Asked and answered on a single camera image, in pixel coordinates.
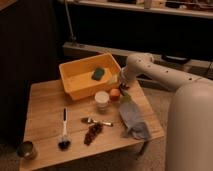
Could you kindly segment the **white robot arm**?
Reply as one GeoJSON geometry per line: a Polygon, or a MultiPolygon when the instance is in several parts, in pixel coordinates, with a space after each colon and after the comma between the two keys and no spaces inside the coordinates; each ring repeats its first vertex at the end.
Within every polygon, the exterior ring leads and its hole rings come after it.
{"type": "Polygon", "coordinates": [[[213,171],[213,81],[133,53],[119,74],[123,84],[144,74],[175,94],[169,106],[165,171],[213,171]]]}

